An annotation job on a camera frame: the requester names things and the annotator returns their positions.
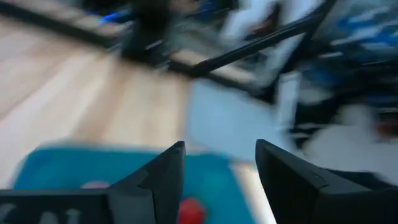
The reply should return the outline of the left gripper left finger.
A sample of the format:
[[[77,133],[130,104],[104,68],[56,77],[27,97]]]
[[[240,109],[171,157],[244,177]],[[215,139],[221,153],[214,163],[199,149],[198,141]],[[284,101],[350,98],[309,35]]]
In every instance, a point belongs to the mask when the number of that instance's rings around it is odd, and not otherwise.
[[[185,143],[105,189],[0,190],[0,224],[175,224]]]

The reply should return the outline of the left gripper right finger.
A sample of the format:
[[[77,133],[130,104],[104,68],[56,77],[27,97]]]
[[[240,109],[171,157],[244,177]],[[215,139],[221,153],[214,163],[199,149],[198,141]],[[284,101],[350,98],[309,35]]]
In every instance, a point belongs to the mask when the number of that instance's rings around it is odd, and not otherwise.
[[[318,167],[263,139],[256,165],[277,224],[398,224],[398,185],[375,173]]]

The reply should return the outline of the pink toy peach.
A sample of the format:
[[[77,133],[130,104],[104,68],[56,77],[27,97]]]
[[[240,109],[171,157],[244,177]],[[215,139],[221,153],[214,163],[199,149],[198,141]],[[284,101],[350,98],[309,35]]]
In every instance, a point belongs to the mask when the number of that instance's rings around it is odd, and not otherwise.
[[[108,188],[109,184],[102,180],[94,180],[83,184],[81,189],[105,189]]]

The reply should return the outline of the blue plastic tupperware container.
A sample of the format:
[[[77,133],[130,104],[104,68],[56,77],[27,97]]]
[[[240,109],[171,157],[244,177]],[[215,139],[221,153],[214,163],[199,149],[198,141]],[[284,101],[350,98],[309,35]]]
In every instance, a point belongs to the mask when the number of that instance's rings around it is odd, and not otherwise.
[[[102,180],[113,184],[163,152],[162,148],[110,144],[48,144],[26,156],[14,189],[78,189]],[[183,198],[206,208],[204,224],[256,224],[231,161],[217,154],[187,155]]]

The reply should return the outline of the red toy strawberry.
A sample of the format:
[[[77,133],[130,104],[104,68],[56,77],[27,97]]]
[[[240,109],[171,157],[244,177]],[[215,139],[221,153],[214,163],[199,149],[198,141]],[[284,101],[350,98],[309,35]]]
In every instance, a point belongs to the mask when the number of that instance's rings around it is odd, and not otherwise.
[[[178,224],[204,224],[206,210],[199,199],[185,198],[180,202],[178,210]]]

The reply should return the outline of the grey cloth mat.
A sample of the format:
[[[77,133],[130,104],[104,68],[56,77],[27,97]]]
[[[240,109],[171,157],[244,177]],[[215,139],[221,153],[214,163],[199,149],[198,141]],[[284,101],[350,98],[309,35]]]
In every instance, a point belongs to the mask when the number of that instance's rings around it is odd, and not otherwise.
[[[209,80],[193,82],[186,125],[192,143],[244,161],[254,161],[258,139],[296,149],[273,106]]]

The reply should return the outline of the black aluminium table frame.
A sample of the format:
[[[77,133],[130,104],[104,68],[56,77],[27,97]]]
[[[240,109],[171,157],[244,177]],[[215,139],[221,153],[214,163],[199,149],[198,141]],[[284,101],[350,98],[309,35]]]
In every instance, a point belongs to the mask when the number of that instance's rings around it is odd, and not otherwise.
[[[312,35],[322,23],[327,13],[332,9],[335,2],[336,0],[324,0],[323,3],[305,17],[288,23],[265,37],[218,57],[213,57],[194,65],[188,65],[171,58],[171,40],[172,34],[174,34],[172,26],[174,25],[174,17],[177,14],[174,7],[177,7],[179,4],[176,0],[170,0],[170,8],[174,15],[167,41],[169,59],[164,65],[170,65],[171,70],[182,72],[191,77],[206,77],[222,85],[240,90],[248,90],[248,86],[240,84],[237,81],[228,78],[217,78],[213,74],[213,71],[295,35]],[[127,10],[117,17],[117,21],[107,23],[110,28],[109,32],[99,31],[91,25],[78,25],[76,23],[77,20],[87,17],[81,10],[77,10],[77,16],[75,17],[69,19],[60,17],[66,11],[72,10],[72,7],[55,0],[0,0],[0,14],[3,16],[13,17],[19,21],[31,23],[103,48],[117,48],[121,52],[122,42],[127,36],[129,26],[132,24],[130,17],[132,6],[130,0],[127,4]]]

